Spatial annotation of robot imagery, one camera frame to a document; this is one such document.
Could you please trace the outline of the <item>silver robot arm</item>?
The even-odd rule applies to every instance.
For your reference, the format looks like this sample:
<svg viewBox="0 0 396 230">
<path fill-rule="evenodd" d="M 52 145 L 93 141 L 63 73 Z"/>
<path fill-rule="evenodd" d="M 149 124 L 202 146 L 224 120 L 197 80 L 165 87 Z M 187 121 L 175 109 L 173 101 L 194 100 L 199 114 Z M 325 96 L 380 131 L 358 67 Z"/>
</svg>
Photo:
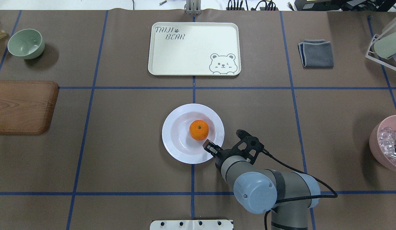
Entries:
<svg viewBox="0 0 396 230">
<path fill-rule="evenodd" d="M 255 156 L 265 153 L 258 140 L 241 140 L 231 149 L 222 149 L 210 140 L 203 144 L 237 201 L 250 213 L 271 213 L 273 230 L 308 229 L 307 211 L 315 207 L 321 194 L 317 180 L 309 174 L 257 169 Z"/>
</svg>

